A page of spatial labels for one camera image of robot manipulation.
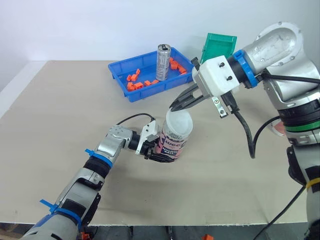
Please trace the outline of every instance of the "plastic cup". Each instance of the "plastic cup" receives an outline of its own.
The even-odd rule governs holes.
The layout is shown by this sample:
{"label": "plastic cup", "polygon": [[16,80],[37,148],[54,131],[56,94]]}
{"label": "plastic cup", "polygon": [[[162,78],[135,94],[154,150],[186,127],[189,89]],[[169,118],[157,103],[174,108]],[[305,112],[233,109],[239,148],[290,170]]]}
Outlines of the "plastic cup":
{"label": "plastic cup", "polygon": [[191,133],[194,125],[187,110],[169,111],[166,113],[158,144],[157,154],[164,154],[177,159]]}

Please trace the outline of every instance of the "beige table surface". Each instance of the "beige table surface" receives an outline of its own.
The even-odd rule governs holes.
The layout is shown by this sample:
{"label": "beige table surface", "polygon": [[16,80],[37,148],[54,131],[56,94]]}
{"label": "beige table surface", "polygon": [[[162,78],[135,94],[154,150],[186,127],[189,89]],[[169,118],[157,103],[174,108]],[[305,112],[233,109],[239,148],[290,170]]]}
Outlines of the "beige table surface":
{"label": "beige table surface", "polygon": [[[49,61],[0,119],[0,222],[36,223],[107,130],[136,113],[162,124],[188,84],[130,103],[109,61]],[[276,116],[262,84],[235,95],[252,132]],[[190,109],[193,131],[174,163],[122,150],[100,192],[92,224],[234,225],[270,221],[299,190],[288,175],[285,137],[266,129],[249,157],[237,119],[220,119],[211,100]],[[125,125],[140,131],[147,117]],[[280,218],[306,221],[303,194]]]}

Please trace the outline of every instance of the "silver can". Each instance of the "silver can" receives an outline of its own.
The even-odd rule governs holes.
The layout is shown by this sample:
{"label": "silver can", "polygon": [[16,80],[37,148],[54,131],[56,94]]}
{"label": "silver can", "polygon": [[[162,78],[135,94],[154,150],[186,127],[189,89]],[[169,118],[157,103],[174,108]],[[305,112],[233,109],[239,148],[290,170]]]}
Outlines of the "silver can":
{"label": "silver can", "polygon": [[156,54],[156,75],[159,81],[168,77],[171,47],[168,44],[160,44]]}

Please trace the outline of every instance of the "yellow stripe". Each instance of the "yellow stripe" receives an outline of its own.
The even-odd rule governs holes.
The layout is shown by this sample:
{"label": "yellow stripe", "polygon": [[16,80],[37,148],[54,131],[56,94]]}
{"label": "yellow stripe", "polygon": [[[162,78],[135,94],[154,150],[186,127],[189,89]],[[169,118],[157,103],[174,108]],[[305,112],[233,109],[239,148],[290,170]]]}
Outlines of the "yellow stripe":
{"label": "yellow stripe", "polygon": [[320,183],[320,177],[317,177],[315,179],[312,179],[311,181],[309,181],[306,185],[305,188],[308,189],[310,188],[312,185],[318,184]]}

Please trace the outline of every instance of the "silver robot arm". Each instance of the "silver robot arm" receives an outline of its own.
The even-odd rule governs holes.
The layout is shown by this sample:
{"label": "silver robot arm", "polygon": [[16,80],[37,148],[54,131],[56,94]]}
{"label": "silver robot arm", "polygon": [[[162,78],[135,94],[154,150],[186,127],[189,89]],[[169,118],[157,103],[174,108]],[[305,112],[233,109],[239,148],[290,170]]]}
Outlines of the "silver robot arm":
{"label": "silver robot arm", "polygon": [[101,199],[99,191],[121,149],[134,150],[146,159],[172,162],[166,156],[157,155],[151,149],[159,137],[159,125],[152,120],[142,129],[141,136],[126,127],[115,125],[94,150],[85,150],[88,161],[75,174],[54,204],[41,202],[50,207],[50,214],[35,224],[22,240],[75,240],[81,227],[92,220]]}
{"label": "silver robot arm", "polygon": [[[222,99],[238,118],[239,108],[231,91],[240,84],[250,89],[263,82],[292,144],[287,149],[289,175],[307,188],[309,229],[319,229],[320,75],[304,53],[301,30],[294,24],[278,22],[228,59],[218,56],[200,65],[195,58],[192,63],[195,83],[176,98],[171,110],[187,109],[211,98],[224,118],[228,112]],[[197,89],[202,95],[195,98]]]}

